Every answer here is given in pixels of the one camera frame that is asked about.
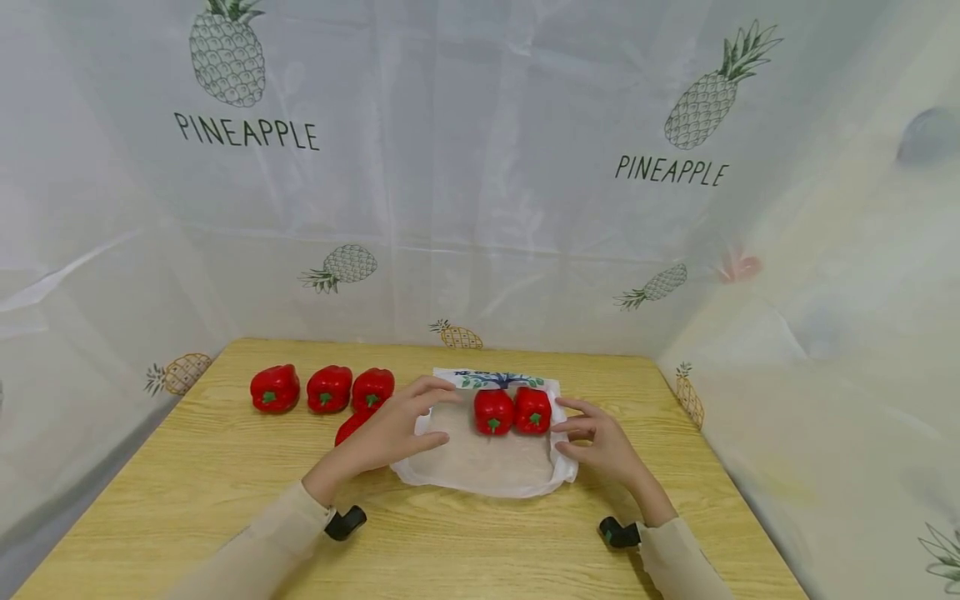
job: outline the hand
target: hand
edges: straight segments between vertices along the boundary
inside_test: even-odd
[[[557,443],[557,450],[563,456],[588,465],[625,486],[636,479],[643,463],[616,419],[581,399],[560,397],[557,403],[583,413],[550,427],[550,431],[565,433],[570,438],[570,442]],[[590,445],[571,443],[579,440],[586,440]]]
[[[386,467],[446,444],[443,431],[414,435],[417,417],[426,415],[438,402],[456,402],[455,386],[437,377],[423,376],[403,388],[336,446],[303,477],[303,486],[318,502],[330,506],[339,485],[368,470]]]
[[[561,397],[557,403],[583,415],[574,415],[550,430],[566,433],[572,442],[590,442],[590,445],[558,442],[557,450],[563,456],[595,468],[627,488],[648,527],[660,527],[677,517],[663,486],[637,456],[616,419],[580,399]]]

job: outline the pink flower print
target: pink flower print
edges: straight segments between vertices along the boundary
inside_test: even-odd
[[[721,259],[723,267],[714,271],[720,277],[721,283],[739,283],[756,277],[763,270],[763,263],[756,256],[744,256],[743,247],[739,244],[728,248]]]

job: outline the yellow pineapple print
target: yellow pineapple print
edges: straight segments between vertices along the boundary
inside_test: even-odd
[[[704,405],[697,396],[697,391],[693,389],[690,383],[689,375],[693,371],[690,363],[681,363],[677,368],[677,398],[680,399],[680,405],[690,416],[690,420],[697,426],[697,429],[704,428]]]
[[[200,380],[211,363],[213,359],[198,352],[184,354],[163,369],[154,363],[147,370],[147,385],[143,389],[151,396],[156,396],[161,389],[174,396],[183,396]]]
[[[447,348],[472,348],[479,350],[483,347],[480,336],[465,327],[453,327],[450,321],[442,319],[430,325],[430,331],[440,334]]]

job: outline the beige sleeve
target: beige sleeve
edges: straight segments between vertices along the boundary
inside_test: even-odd
[[[641,523],[640,557],[663,600],[733,600],[686,522],[675,518],[656,529]]]
[[[317,537],[333,515],[298,481],[166,598],[267,600],[313,554]]]

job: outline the wrist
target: wrist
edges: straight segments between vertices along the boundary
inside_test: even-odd
[[[307,471],[300,481],[314,500],[331,508],[337,490],[355,474],[349,468],[347,461],[331,450]]]
[[[625,485],[643,513],[647,527],[660,527],[679,516],[663,486],[646,465],[640,463],[640,468]]]

